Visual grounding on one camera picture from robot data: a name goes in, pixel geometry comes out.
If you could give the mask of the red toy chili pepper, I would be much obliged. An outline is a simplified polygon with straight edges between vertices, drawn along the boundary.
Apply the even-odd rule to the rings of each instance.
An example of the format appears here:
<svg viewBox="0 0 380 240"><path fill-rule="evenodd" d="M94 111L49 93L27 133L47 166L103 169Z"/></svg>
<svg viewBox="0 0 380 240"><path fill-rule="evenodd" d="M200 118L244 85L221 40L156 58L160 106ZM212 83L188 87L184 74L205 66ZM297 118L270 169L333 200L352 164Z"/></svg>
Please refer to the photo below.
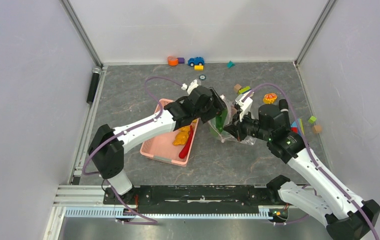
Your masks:
<svg viewBox="0 0 380 240"><path fill-rule="evenodd" d="M190 146L191 146L191 142L192 142L192 139L193 139L193 135L194 135L194 130L193 130L193 127L190 126L189 138L187 140L186 145L184 146L184 148L181 150L181 152L179 154L179 157L181 159L184 159L184 158L187 157L187 155L189 153L189 150L190 150Z"/></svg>

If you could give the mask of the green toy bok choy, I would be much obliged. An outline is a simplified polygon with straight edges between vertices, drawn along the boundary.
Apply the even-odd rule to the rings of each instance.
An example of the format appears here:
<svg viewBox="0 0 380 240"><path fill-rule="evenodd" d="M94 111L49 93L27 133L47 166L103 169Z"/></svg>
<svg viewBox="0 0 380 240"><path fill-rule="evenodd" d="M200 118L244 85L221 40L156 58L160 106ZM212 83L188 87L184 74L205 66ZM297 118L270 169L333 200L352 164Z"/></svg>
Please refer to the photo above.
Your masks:
<svg viewBox="0 0 380 240"><path fill-rule="evenodd" d="M218 137L221 133L218 133L215 125L215 117L208 121L208 124L210 126L210 132L213 136Z"/></svg>

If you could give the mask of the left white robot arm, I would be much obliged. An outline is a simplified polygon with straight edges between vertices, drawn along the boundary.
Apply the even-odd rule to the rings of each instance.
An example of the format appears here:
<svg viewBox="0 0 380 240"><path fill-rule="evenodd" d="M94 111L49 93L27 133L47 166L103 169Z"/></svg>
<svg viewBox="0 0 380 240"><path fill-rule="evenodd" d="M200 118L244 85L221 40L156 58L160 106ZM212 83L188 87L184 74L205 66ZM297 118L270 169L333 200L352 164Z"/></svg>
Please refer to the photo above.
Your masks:
<svg viewBox="0 0 380 240"><path fill-rule="evenodd" d="M213 88L197 86L155 114L137 122L111 128L104 124L97 130L88 149L85 164L93 162L96 174L106 180L123 204L134 200L135 190L124 170L124 155L135 146L161 134L186 127L194 120L203 123L220 115L225 102Z"/></svg>

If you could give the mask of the yellow butterfly toy brick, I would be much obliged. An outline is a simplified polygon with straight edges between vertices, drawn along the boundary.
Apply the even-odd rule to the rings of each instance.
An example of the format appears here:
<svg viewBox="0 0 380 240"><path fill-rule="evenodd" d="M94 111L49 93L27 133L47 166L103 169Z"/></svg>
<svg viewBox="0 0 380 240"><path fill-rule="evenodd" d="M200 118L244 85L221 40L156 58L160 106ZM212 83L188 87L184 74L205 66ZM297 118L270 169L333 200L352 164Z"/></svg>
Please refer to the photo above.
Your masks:
<svg viewBox="0 0 380 240"><path fill-rule="evenodd" d="M277 100L278 96L275 93L268 93L264 95L263 103L273 104Z"/></svg>

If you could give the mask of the yellow toy block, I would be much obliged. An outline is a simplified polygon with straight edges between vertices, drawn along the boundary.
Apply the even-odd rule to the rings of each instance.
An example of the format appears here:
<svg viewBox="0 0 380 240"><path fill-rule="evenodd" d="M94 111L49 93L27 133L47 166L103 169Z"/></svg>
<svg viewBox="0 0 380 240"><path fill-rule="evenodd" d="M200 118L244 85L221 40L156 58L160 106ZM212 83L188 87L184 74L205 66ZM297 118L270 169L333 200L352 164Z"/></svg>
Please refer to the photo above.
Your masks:
<svg viewBox="0 0 380 240"><path fill-rule="evenodd" d="M204 70L204 66L203 65L195 65L194 66L194 70L195 71L203 71Z"/></svg>

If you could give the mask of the black toy microphone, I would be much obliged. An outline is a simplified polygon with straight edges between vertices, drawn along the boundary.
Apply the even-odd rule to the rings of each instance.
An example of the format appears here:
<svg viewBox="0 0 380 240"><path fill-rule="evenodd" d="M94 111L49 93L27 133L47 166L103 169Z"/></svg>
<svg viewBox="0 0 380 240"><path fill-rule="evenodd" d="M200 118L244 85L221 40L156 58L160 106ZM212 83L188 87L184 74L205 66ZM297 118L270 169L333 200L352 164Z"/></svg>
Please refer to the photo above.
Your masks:
<svg viewBox="0 0 380 240"><path fill-rule="evenodd" d="M286 99L279 100L278 107L279 107L280 112L283 115L285 115L287 117L289 116L289 104L288 104Z"/></svg>

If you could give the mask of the orange toy ginger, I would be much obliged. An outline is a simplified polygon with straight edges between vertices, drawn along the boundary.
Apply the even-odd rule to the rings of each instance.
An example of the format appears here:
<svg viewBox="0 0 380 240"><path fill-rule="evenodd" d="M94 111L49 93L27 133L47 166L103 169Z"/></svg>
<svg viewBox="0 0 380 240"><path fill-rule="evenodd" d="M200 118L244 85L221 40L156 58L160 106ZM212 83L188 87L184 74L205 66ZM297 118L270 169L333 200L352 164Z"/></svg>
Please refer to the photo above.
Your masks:
<svg viewBox="0 0 380 240"><path fill-rule="evenodd" d="M191 132L191 126L190 125L181 127L178 130L178 133L175 136L175 139L174 139L174 141L173 141L172 144L174 146L183 146L183 145L186 145L186 143L187 143L187 141L189 139L189 136L190 136L190 132Z"/></svg>

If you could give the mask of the blue toy car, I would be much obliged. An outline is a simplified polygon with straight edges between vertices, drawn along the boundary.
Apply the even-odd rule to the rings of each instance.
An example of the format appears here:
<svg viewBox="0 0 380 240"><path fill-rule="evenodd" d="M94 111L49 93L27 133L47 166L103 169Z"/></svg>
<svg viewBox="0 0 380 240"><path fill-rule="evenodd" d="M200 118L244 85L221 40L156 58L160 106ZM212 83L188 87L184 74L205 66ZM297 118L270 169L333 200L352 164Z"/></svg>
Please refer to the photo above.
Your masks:
<svg viewBox="0 0 380 240"><path fill-rule="evenodd" d="M188 65L190 67L203 66L205 64L203 57L192 57L188 59Z"/></svg>

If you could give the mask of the teal toy triangle block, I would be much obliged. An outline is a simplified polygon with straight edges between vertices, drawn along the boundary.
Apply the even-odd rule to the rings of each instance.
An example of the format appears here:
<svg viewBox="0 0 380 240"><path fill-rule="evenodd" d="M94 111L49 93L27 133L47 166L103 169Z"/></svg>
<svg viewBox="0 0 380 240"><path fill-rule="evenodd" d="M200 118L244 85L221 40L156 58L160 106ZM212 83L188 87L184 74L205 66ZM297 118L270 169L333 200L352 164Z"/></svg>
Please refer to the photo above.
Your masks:
<svg viewBox="0 0 380 240"><path fill-rule="evenodd" d="M235 64L232 62L232 61L229 61L228 63L227 63L227 68L232 68L233 66L235 66Z"/></svg>

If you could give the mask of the red blue toy brick house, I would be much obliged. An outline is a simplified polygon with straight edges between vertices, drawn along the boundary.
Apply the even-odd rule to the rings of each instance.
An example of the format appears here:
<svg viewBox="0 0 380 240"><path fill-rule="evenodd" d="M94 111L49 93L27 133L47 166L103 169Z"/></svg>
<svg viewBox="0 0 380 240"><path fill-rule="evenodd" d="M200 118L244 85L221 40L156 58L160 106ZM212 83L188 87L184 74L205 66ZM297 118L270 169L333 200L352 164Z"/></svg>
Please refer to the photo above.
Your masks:
<svg viewBox="0 0 380 240"><path fill-rule="evenodd" d="M291 124L291 131L297 133L297 134L305 134L304 132L304 126L301 118L297 118L292 124Z"/></svg>

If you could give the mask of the purple toy block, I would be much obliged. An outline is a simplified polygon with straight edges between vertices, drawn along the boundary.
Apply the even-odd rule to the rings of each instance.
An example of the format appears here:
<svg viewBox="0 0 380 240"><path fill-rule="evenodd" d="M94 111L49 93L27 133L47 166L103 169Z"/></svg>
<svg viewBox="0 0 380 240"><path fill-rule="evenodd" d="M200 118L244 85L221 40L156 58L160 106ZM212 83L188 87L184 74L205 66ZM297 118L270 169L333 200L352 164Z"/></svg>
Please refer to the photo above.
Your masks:
<svg viewBox="0 0 380 240"><path fill-rule="evenodd" d="M179 63L179 64L184 64L184 63L185 63L185 58L183 58L183 57L178 57L177 59L178 59L178 63Z"/></svg>

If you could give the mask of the orange toy block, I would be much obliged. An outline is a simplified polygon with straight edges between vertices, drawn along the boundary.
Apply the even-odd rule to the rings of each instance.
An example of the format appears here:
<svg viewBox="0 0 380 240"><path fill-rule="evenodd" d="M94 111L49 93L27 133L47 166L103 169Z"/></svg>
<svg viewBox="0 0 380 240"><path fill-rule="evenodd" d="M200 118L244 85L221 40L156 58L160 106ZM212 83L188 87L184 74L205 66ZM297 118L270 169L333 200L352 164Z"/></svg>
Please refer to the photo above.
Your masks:
<svg viewBox="0 0 380 240"><path fill-rule="evenodd" d="M169 66L177 66L179 64L179 59L174 56L169 56L167 58L167 63Z"/></svg>

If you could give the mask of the pink perforated plastic basket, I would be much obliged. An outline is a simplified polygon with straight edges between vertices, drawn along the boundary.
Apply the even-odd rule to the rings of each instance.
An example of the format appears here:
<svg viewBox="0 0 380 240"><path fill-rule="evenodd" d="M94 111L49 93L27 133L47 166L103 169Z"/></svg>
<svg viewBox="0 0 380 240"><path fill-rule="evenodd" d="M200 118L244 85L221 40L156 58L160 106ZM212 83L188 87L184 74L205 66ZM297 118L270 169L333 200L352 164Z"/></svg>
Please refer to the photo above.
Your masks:
<svg viewBox="0 0 380 240"><path fill-rule="evenodd" d="M155 136L149 140L143 142L140 153L146 158L157 160L181 167L187 166L190 152L193 146L194 138L196 135L196 130L198 127L199 119L193 120L190 124L193 127L194 135L191 142L190 150L186 158L181 159L179 154L185 145L174 146L172 143L175 139L175 136L178 133L178 130L173 132L163 133L161 135Z"/></svg>

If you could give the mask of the small green cube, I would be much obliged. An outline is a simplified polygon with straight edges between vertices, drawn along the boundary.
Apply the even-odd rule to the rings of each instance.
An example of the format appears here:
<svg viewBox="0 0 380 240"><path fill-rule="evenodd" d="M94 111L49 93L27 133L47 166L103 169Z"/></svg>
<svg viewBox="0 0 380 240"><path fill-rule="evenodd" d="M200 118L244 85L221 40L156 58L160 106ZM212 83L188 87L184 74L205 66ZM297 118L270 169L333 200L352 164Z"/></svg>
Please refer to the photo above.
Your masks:
<svg viewBox="0 0 380 240"><path fill-rule="evenodd" d="M316 118L314 115L312 115L312 116L308 119L308 122L309 122L310 124L314 124L316 121L317 121L317 118Z"/></svg>

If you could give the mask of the black silver microphone on rail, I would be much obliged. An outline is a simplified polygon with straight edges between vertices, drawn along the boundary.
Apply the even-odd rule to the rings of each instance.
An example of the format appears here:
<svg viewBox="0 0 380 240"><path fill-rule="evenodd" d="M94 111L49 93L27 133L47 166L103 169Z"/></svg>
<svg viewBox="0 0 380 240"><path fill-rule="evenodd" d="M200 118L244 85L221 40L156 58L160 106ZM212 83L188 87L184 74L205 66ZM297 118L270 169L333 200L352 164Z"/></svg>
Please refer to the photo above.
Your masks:
<svg viewBox="0 0 380 240"><path fill-rule="evenodd" d="M87 99L86 99L86 102L90 105L94 101L101 72L102 72L102 68L98 66L95 66L92 69L92 76L91 76L91 81L90 81L89 90L88 90Z"/></svg>

